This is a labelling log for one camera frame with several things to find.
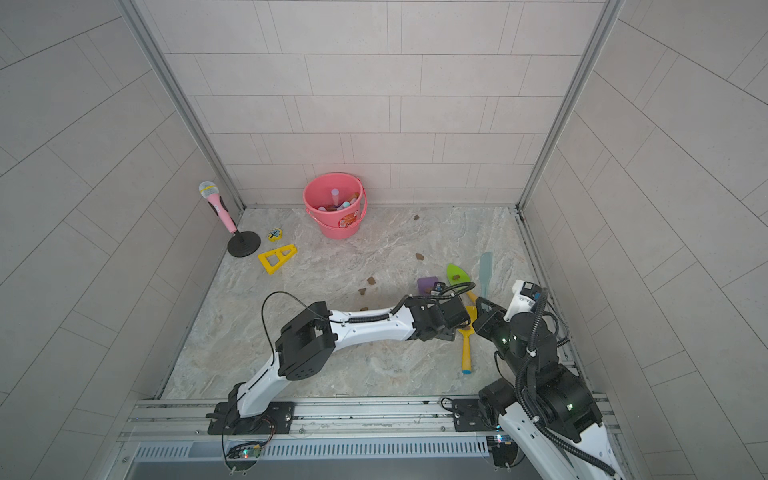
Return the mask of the purple square shovel pink handle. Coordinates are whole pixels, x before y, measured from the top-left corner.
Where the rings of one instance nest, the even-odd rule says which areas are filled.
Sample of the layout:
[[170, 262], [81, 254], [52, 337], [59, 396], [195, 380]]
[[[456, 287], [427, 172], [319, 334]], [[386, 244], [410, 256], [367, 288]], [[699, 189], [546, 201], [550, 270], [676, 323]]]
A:
[[417, 280], [417, 288], [420, 295], [431, 295], [435, 284], [439, 282], [436, 276], [421, 277]]

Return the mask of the green leaf trowel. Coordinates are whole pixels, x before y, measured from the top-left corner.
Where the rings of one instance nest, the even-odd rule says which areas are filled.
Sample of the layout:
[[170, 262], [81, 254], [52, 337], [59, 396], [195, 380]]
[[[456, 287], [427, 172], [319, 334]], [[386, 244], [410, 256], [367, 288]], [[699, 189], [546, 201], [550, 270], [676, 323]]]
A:
[[[461, 267], [452, 263], [446, 266], [446, 276], [450, 286], [471, 282], [470, 276]], [[465, 294], [472, 304], [476, 303], [477, 295], [471, 289]]]

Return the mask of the yellow shovel yellow handle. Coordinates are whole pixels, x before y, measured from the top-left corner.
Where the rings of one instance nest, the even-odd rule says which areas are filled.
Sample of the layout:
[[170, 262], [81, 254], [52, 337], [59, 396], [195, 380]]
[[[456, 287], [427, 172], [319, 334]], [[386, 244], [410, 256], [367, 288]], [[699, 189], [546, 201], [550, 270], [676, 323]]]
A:
[[477, 309], [475, 306], [467, 306], [466, 310], [469, 315], [469, 321], [464, 326], [459, 328], [458, 332], [462, 335], [463, 338], [461, 360], [462, 373], [469, 375], [473, 371], [470, 337], [474, 334], [473, 324], [477, 319]]

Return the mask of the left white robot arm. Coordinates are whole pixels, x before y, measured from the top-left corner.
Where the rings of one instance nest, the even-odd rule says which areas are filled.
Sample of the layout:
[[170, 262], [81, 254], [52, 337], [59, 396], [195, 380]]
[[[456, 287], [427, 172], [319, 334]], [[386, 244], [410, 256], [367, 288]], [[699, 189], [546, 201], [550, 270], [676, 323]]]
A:
[[305, 305], [269, 344], [266, 363], [235, 385], [215, 412], [230, 432], [234, 423], [262, 416], [290, 382], [318, 374], [338, 350], [378, 341], [447, 341], [469, 323], [470, 314], [455, 294], [406, 295], [393, 307], [358, 312], [331, 310], [324, 301]]

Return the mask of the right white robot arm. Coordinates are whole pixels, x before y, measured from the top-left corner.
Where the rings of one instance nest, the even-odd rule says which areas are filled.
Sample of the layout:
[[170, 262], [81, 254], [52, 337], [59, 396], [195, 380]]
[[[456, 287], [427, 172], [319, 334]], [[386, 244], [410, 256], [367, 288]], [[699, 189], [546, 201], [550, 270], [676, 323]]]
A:
[[494, 361], [514, 375], [479, 392], [481, 417], [509, 435], [543, 477], [623, 479], [597, 402], [559, 359], [561, 340], [544, 318], [544, 296], [516, 313], [476, 301], [475, 333], [495, 346]]

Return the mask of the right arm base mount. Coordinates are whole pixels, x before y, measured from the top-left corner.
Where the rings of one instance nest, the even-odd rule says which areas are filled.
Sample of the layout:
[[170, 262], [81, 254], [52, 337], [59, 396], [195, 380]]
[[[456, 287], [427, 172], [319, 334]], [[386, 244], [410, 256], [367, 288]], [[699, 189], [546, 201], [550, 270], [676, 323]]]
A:
[[438, 403], [450, 413], [456, 432], [499, 432], [499, 420], [517, 401], [513, 385], [499, 379], [480, 390], [477, 397], [441, 397]]

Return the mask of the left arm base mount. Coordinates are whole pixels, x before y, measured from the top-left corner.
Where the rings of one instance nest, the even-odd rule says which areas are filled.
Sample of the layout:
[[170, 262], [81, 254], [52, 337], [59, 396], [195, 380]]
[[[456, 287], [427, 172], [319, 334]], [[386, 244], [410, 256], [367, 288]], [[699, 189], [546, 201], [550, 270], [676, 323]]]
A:
[[295, 413], [295, 402], [274, 401], [267, 409], [253, 417], [243, 417], [237, 410], [237, 393], [242, 382], [235, 384], [224, 402], [216, 404], [206, 417], [210, 420], [208, 435], [241, 436], [288, 434]]

